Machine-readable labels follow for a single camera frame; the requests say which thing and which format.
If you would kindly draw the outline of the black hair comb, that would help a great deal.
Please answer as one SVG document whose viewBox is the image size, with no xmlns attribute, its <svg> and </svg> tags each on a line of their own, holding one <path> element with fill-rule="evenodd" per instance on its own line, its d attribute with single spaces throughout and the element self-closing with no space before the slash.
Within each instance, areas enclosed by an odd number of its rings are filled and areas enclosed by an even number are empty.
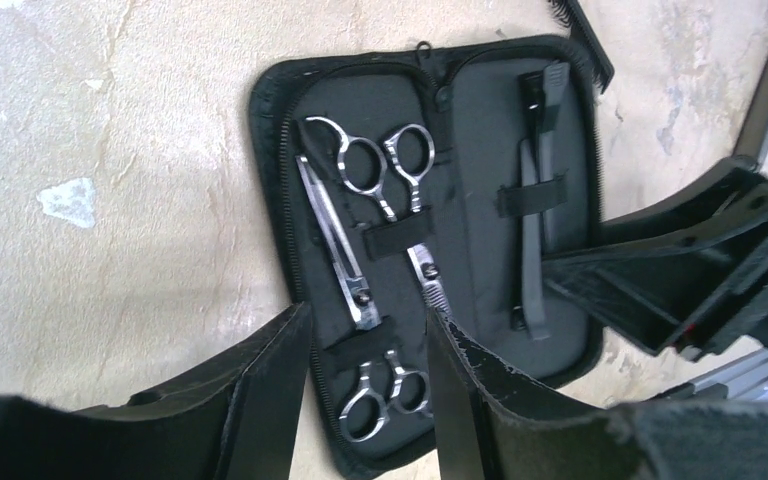
<svg viewBox="0 0 768 480">
<path fill-rule="evenodd" d="M 578 0 L 548 0 L 552 15 L 569 31 L 569 38 L 584 46 L 593 64 L 593 80 L 601 94 L 615 75 L 613 62 Z"/>
</svg>

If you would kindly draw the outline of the silver straight scissors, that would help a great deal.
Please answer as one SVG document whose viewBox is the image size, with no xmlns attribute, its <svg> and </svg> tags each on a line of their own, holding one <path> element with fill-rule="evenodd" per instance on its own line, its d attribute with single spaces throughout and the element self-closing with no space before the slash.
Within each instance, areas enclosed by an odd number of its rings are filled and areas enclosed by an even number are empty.
<svg viewBox="0 0 768 480">
<path fill-rule="evenodd" d="M 298 155 L 295 157 L 295 161 L 313 214 L 324 236 L 337 283 L 351 320 L 355 325 L 355 330 L 358 332 L 373 331 L 382 325 L 383 319 L 327 189 L 306 156 Z M 365 442 L 379 434 L 390 421 L 389 411 L 391 409 L 403 415 L 420 414 L 426 418 L 433 416 L 430 406 L 428 374 L 417 368 L 402 365 L 398 352 L 394 348 L 387 348 L 383 352 L 383 357 L 391 371 L 391 383 L 387 394 L 381 395 L 373 387 L 371 381 L 373 361 L 371 359 L 365 360 L 357 365 L 356 390 L 344 400 L 338 415 L 340 431 L 351 443 Z M 401 400 L 404 383 L 411 378 L 417 379 L 422 388 L 415 406 L 407 405 Z M 373 422 L 367 431 L 354 433 L 350 429 L 349 418 L 354 407 L 364 401 L 369 401 L 376 407 Z"/>
</svg>

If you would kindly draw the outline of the silver thinning scissors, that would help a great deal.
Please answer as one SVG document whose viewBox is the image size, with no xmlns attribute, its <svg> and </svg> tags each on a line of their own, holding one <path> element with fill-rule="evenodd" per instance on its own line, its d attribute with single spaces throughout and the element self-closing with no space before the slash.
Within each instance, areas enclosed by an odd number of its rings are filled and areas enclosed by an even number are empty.
<svg viewBox="0 0 768 480">
<path fill-rule="evenodd" d="M 304 118 L 306 126 L 327 126 L 337 140 L 334 155 L 337 173 L 342 185 L 352 194 L 370 199 L 378 207 L 386 227 L 406 225 L 426 212 L 421 184 L 435 164 L 436 146 L 428 129 L 418 123 L 407 123 L 375 141 L 349 133 L 336 121 L 322 115 Z M 349 151 L 365 151 L 371 161 L 375 177 L 366 183 L 352 178 Z M 405 253 L 417 279 L 423 300 L 429 308 L 449 314 L 440 267 L 422 239 L 408 240 L 396 251 Z"/>
</svg>

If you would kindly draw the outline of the aluminium table frame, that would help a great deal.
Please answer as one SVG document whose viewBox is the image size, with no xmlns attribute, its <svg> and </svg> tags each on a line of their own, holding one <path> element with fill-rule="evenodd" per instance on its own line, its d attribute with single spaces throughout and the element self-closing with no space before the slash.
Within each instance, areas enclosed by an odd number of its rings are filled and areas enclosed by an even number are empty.
<svg viewBox="0 0 768 480">
<path fill-rule="evenodd" d="M 761 349 L 663 391 L 655 399 L 768 401 L 768 349 Z"/>
</svg>

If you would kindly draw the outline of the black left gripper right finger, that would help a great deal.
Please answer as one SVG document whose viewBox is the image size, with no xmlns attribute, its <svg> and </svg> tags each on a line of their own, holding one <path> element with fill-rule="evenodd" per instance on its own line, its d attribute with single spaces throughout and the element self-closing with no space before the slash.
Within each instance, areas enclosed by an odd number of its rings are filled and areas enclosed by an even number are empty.
<svg viewBox="0 0 768 480">
<path fill-rule="evenodd" d="M 602 409 L 508 364 L 439 311 L 426 333 L 445 479 L 768 479 L 768 401 Z"/>
</svg>

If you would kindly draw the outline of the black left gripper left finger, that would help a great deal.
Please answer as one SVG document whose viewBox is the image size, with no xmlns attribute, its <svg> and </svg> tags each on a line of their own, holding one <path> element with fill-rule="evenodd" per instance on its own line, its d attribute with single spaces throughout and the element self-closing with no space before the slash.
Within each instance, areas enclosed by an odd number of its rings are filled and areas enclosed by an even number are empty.
<svg viewBox="0 0 768 480">
<path fill-rule="evenodd" d="M 0 395 L 0 479 L 285 479 L 311 337 L 310 307 L 294 304 L 121 406 Z"/>
</svg>

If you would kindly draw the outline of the black zipper tool case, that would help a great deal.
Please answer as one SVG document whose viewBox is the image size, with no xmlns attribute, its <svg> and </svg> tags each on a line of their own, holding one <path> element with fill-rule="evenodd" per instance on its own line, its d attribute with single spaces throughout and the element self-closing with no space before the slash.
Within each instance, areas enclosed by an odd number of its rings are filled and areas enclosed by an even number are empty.
<svg viewBox="0 0 768 480">
<path fill-rule="evenodd" d="M 383 352 L 429 373 L 423 300 L 405 253 L 422 239 L 440 267 L 459 327 L 508 364 L 553 388 L 587 374 L 603 347 L 601 328 L 574 303 L 543 285 L 550 337 L 533 340 L 518 316 L 521 302 L 520 142 L 526 138 L 519 77 L 555 62 L 569 65 L 553 134 L 554 169 L 566 201 L 552 209 L 552 253 L 592 245 L 601 217 L 598 135 L 591 65 L 573 41 L 540 35 L 487 44 L 306 58 L 277 63 L 255 81 L 247 120 L 276 249 L 291 298 L 313 317 L 311 372 L 336 469 L 373 479 L 436 447 L 431 418 L 393 409 L 372 439 L 351 443 L 338 415 L 356 390 L 357 365 L 373 361 L 371 381 L 386 395 L 391 371 Z M 381 140 L 418 123 L 431 133 L 435 164 L 421 184 L 427 211 L 386 227 L 378 207 L 349 192 L 334 155 L 337 140 L 307 116 L 326 116 L 349 133 Z M 324 183 L 366 276 L 382 325 L 358 332 L 337 283 L 328 248 L 295 161 L 304 155 Z"/>
</svg>

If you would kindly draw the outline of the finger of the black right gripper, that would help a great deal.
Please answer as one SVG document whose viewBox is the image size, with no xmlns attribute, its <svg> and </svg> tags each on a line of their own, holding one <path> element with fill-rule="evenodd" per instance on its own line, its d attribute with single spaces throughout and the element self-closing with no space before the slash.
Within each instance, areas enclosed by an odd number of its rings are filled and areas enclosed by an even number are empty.
<svg viewBox="0 0 768 480">
<path fill-rule="evenodd" d="M 768 347 L 768 178 L 725 158 L 542 268 L 548 288 L 646 353 L 696 361 L 745 335 Z"/>
</svg>

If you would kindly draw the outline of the black hair clip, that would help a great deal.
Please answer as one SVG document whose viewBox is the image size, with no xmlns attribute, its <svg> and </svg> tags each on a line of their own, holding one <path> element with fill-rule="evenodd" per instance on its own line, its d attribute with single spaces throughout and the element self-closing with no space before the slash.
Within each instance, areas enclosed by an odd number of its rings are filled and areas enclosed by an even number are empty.
<svg viewBox="0 0 768 480">
<path fill-rule="evenodd" d="M 553 134 L 570 67 L 555 62 L 519 77 L 526 138 L 520 142 L 520 188 L 515 199 L 521 216 L 521 302 L 518 316 L 533 340 L 550 337 L 544 305 L 541 253 L 555 235 L 546 229 L 552 209 L 566 201 L 565 180 L 554 169 Z"/>
</svg>

